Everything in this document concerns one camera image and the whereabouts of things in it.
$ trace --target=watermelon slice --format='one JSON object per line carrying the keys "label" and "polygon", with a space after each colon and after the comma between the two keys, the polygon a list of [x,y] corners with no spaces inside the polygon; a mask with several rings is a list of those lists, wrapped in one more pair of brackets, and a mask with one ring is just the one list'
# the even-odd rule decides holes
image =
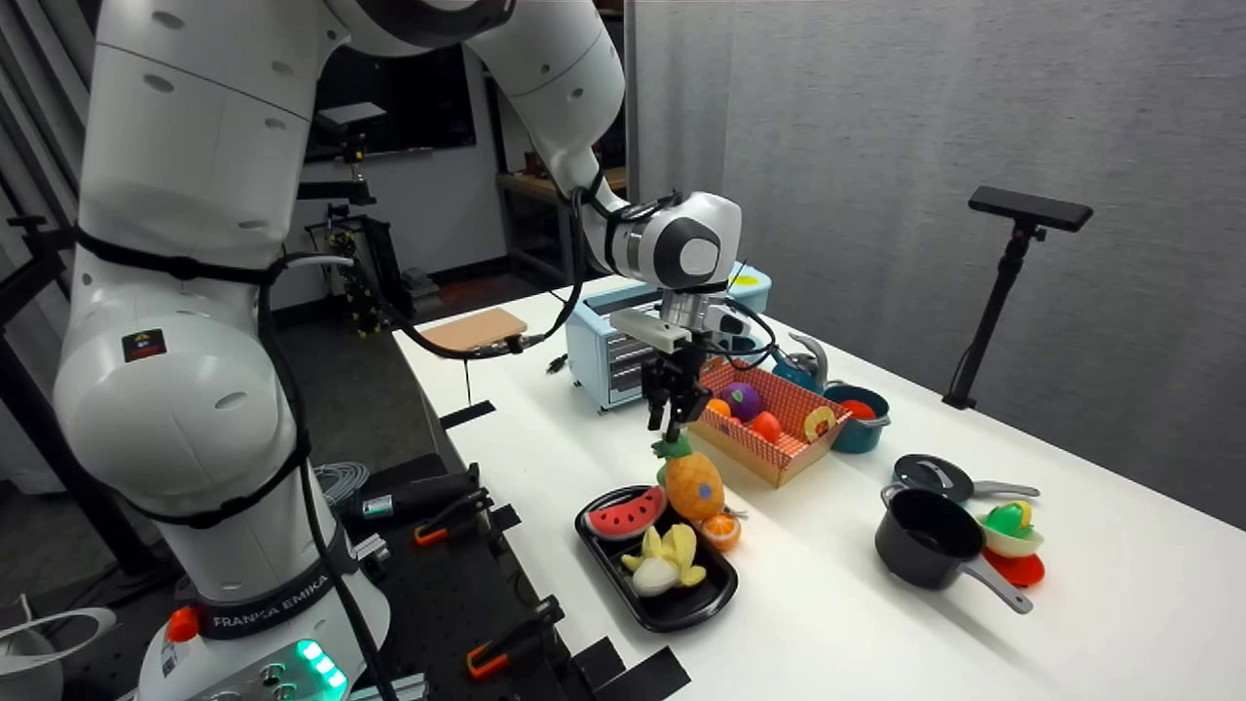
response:
{"label": "watermelon slice", "polygon": [[665,489],[650,487],[626,501],[611,501],[582,514],[582,527],[604,542],[629,542],[646,535],[665,511]]}

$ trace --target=box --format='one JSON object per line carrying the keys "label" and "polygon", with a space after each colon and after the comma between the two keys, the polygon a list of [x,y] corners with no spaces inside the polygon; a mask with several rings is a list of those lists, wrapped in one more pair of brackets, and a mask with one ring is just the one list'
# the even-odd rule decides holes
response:
{"label": "box", "polygon": [[765,411],[778,418],[783,435],[778,443],[756,435],[746,424],[702,411],[702,422],[687,424],[687,435],[720,446],[729,458],[739,468],[756,472],[772,487],[783,487],[785,480],[803,475],[809,465],[816,465],[830,443],[837,441],[842,424],[848,411],[834,407],[826,398],[783,380],[778,375],[765,369],[739,369],[730,361],[712,361],[702,375],[702,384],[712,389],[717,398],[730,384],[746,380],[764,392]]}

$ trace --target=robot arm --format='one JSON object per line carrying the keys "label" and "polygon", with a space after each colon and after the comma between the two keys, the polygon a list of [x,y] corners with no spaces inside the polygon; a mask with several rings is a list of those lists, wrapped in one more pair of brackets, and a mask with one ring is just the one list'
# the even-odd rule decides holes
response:
{"label": "robot arm", "polygon": [[673,432],[704,407],[698,384],[707,353],[707,297],[729,289],[739,250],[739,205],[693,191],[680,204],[636,205],[611,191],[593,145],[623,105],[623,66],[589,0],[528,0],[467,41],[528,128],[552,183],[576,205],[600,263],[665,292],[661,319],[619,313],[615,326],[661,353],[643,369],[650,428]]}
{"label": "robot arm", "polygon": [[665,205],[619,200],[593,145],[623,105],[623,66],[589,0],[534,0],[467,41],[528,128],[552,183],[581,205],[600,263],[665,292],[729,284],[739,250],[739,205],[687,196]]}

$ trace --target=orange fruit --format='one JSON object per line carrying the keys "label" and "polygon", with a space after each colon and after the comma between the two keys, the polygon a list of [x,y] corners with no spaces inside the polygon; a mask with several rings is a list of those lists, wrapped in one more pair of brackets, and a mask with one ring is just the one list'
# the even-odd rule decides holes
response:
{"label": "orange fruit", "polygon": [[717,546],[717,554],[729,554],[739,546],[739,520],[730,514],[717,514],[707,520],[702,520],[704,542]]}
{"label": "orange fruit", "polygon": [[730,406],[722,401],[722,398],[712,398],[712,401],[704,401],[704,411],[712,411],[712,418],[730,418]]}

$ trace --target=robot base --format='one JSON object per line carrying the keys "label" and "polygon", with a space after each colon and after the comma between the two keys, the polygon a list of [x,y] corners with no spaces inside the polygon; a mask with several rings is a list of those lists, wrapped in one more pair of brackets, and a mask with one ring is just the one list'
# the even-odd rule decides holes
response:
{"label": "robot base", "polygon": [[[341,578],[358,611],[380,646],[389,633],[389,601],[363,578]],[[316,697],[340,701],[363,676],[366,662],[336,593],[320,597],[295,620],[250,639],[170,642],[158,628],[147,642],[135,701],[242,701],[242,697]]]}

